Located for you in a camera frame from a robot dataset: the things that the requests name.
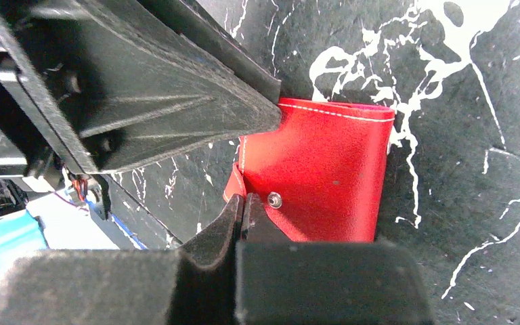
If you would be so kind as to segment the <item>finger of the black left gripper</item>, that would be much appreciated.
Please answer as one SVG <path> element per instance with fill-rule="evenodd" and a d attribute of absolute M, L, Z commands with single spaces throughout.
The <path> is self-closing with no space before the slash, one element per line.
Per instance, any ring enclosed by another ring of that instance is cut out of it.
<path fill-rule="evenodd" d="M 129 171 L 203 144 L 278 128 L 281 111 L 141 1 L 81 1 L 56 34 L 85 71 L 76 130 L 86 174 Z"/>
<path fill-rule="evenodd" d="M 147 0 L 140 2 L 153 16 L 176 33 L 205 50 L 247 85 L 274 104 L 280 99 L 281 80 L 258 64 L 197 2 Z"/>

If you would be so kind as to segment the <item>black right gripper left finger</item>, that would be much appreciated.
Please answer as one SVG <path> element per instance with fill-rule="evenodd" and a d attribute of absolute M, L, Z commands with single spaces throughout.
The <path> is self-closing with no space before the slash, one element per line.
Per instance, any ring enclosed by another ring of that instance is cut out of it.
<path fill-rule="evenodd" d="M 169 250 L 48 250 L 0 278 L 0 324 L 231 324 L 233 195 L 207 228 Z"/>

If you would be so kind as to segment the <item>red card holder wallet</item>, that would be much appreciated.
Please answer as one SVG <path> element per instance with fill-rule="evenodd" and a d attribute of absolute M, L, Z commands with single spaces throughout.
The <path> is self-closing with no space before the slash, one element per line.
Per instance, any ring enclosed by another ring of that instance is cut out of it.
<path fill-rule="evenodd" d="M 372 242 L 391 108 L 283 97 L 276 131 L 242 136 L 223 197 L 257 194 L 297 242 Z"/>

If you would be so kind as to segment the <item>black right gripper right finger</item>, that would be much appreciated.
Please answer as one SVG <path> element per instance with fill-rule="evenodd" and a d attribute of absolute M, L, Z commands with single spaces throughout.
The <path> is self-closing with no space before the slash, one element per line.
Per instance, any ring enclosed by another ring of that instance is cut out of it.
<path fill-rule="evenodd" d="M 434 324 L 408 251 L 393 244 L 293 242 L 249 194 L 235 251 L 237 324 Z"/>

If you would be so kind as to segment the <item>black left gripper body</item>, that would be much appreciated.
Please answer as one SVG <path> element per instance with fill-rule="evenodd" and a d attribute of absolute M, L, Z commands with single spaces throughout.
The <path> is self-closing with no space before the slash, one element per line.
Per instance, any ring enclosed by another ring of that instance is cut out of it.
<path fill-rule="evenodd" d="M 56 39 L 84 19 L 81 1 L 0 1 L 0 179 L 42 180 L 54 159 L 85 172 L 85 71 Z"/>

